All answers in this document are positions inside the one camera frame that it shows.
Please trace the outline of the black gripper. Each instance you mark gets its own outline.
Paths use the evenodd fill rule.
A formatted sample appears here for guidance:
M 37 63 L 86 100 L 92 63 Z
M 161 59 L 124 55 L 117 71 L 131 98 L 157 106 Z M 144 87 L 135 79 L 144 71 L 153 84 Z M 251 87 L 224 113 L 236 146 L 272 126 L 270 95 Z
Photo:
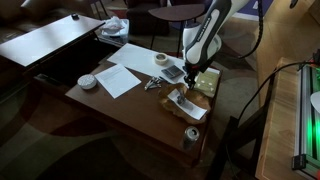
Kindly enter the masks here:
M 195 86 L 195 78 L 200 72 L 205 71 L 204 66 L 185 64 L 183 69 L 186 71 L 186 76 L 184 77 L 184 81 L 188 84 L 189 89 L 193 89 Z

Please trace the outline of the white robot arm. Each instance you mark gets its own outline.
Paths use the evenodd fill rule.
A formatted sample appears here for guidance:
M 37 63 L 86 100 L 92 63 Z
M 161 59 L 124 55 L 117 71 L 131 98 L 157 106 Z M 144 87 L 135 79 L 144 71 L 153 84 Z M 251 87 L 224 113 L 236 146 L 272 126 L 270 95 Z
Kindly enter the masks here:
M 199 72 L 205 72 L 211 58 L 221 48 L 218 32 L 222 25 L 249 0 L 213 0 L 201 24 L 183 30 L 185 82 L 193 89 Z

